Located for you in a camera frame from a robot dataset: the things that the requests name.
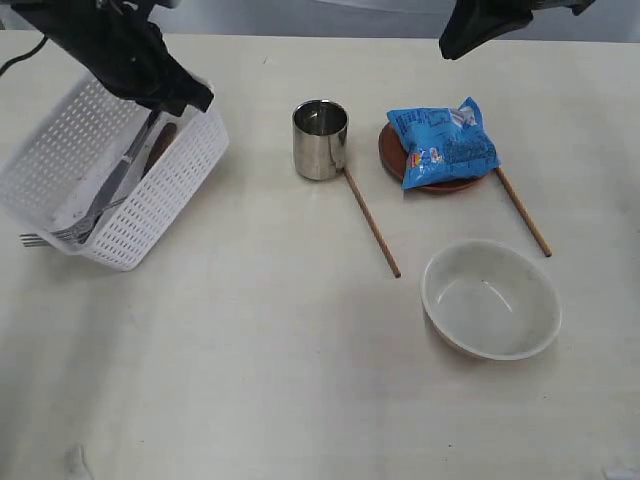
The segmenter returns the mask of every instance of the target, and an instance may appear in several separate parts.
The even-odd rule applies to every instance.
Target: chopstick
[[[529,212],[527,212],[527,209],[525,208],[524,203],[522,203],[522,201],[518,198],[518,194],[513,189],[513,185],[511,185],[511,182],[507,178],[507,175],[504,173],[504,170],[502,170],[502,167],[496,168],[496,173],[498,174],[498,178],[502,182],[504,189],[509,194],[511,201],[513,202],[515,207],[518,209],[518,212],[520,213],[520,216],[524,220],[524,223],[526,223],[527,227],[529,227],[529,230],[531,231],[533,238],[535,238],[536,242],[538,242],[538,245],[542,249],[542,252],[544,253],[544,255],[547,258],[549,258],[552,255],[551,247],[549,247],[549,244],[542,236],[542,233],[540,233],[540,230],[538,230],[538,227],[536,227],[536,224],[534,223],[533,219],[529,215]]]
[[[362,210],[364,217],[367,219],[367,223],[369,224],[369,227],[373,232],[373,236],[376,237],[376,240],[378,241],[378,245],[380,245],[380,249],[382,250],[382,253],[387,259],[387,263],[389,264],[389,267],[391,268],[393,275],[396,278],[400,278],[402,274],[400,273],[400,269],[398,268],[398,265],[396,264],[396,261],[394,260],[393,255],[391,255],[391,250],[389,250],[389,247],[387,246],[387,242],[384,241],[384,238],[382,237],[382,233],[380,233],[380,230],[378,229],[378,226],[376,225],[376,222],[373,219],[373,216],[371,215],[371,212],[369,211],[369,208],[367,207],[367,204],[365,203],[364,198],[362,198],[362,194],[360,193],[360,190],[358,189],[358,186],[356,185],[356,182],[353,180],[353,177],[351,176],[351,172],[349,172],[349,169],[347,167],[344,167],[344,176],[347,178],[347,182],[351,187],[351,191],[353,192],[353,195],[356,197],[356,200],[358,201],[358,205],[360,205],[360,209]]]

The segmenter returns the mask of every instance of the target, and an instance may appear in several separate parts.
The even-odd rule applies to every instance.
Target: stainless steel cup
[[[293,112],[293,159],[296,170],[311,180],[328,180],[346,165],[349,117],[329,100],[303,103]]]

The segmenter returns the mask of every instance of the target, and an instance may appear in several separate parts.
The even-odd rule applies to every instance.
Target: blue snack bag
[[[459,109],[392,110],[387,118],[409,153],[402,189],[486,175],[500,166],[484,131],[478,104],[467,98]]]

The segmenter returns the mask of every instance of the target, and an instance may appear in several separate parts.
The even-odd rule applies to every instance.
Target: basket
[[[105,213],[82,246],[50,232],[86,213],[131,144],[149,110],[111,95],[93,77],[81,80],[26,139],[0,172],[0,204],[29,231],[67,255],[132,270],[151,250],[229,145],[215,101],[206,113],[187,107],[163,114],[114,196],[127,200]],[[167,122],[178,134],[140,180],[151,145]]]

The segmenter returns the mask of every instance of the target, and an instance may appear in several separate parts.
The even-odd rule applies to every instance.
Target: table surface
[[[35,33],[0,33],[0,59]],[[138,269],[27,251],[0,214],[0,478],[596,480],[640,464],[640,45],[501,42],[459,62],[429,40],[171,36],[216,85],[232,146]],[[83,74],[49,44],[0,79],[6,159]],[[555,255],[495,176],[403,195],[377,137],[396,107],[483,109]],[[403,276],[343,179],[295,173],[291,112],[331,98]],[[540,356],[477,362],[423,317],[437,251],[489,238],[557,286]]]

